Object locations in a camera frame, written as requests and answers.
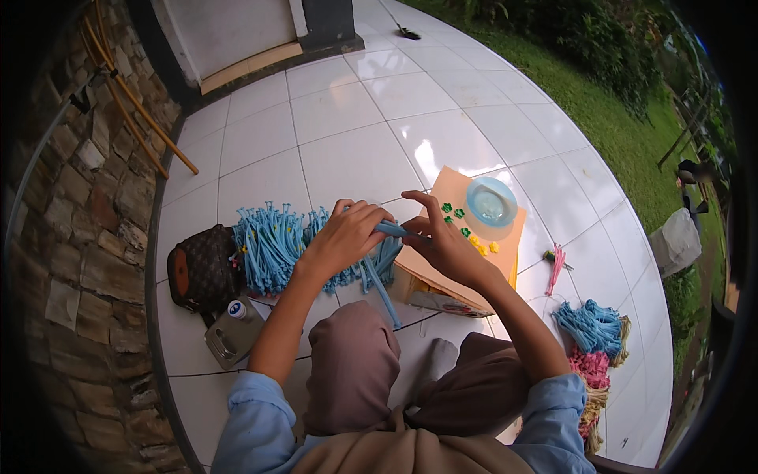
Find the white plastic bag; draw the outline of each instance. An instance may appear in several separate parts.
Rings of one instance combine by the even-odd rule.
[[[690,212],[681,208],[649,237],[661,278],[687,268],[700,256],[700,235]]]

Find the green grass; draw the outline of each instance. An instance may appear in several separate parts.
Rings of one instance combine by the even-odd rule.
[[[505,33],[497,27],[480,21],[467,24],[459,12],[448,7],[444,0],[402,0],[442,21],[466,32],[503,56],[541,87],[579,126],[605,159],[621,184],[645,231],[650,234],[666,222],[676,209],[681,208],[680,191],[675,185],[678,155],[672,155],[658,171],[656,163],[666,153],[681,132],[669,95],[660,90],[650,100],[649,121],[640,121],[630,115],[624,105],[607,89],[595,84],[545,48]],[[688,146],[681,154],[696,161],[693,149]],[[712,207],[716,206],[712,196]],[[702,215],[703,250],[710,240],[719,242],[714,260],[711,290],[722,299],[725,281],[724,231],[721,218],[715,209]],[[697,309],[700,301],[700,276],[694,273],[694,293],[683,294],[667,287],[669,312],[686,319],[692,312],[679,316],[689,309]],[[686,321],[672,320],[672,327]],[[681,370],[681,361],[687,352],[692,331],[675,337],[674,358]]]

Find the blue plastic bowl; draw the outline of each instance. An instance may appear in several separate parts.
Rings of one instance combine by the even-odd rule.
[[[504,228],[518,213],[516,196],[502,181],[478,177],[466,189],[466,206],[476,219],[489,227]]]

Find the orange leather patch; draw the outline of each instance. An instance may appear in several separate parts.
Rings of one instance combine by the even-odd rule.
[[[177,249],[174,259],[174,275],[177,278],[177,291],[181,296],[184,296],[190,288],[190,273],[187,269],[187,255],[182,249]]]

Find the black bag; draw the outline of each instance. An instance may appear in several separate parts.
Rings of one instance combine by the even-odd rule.
[[[179,306],[199,312],[209,328],[213,312],[226,311],[231,300],[240,296],[244,274],[241,265],[229,260],[236,252],[231,228],[217,224],[195,234],[168,254],[168,286],[171,299]]]

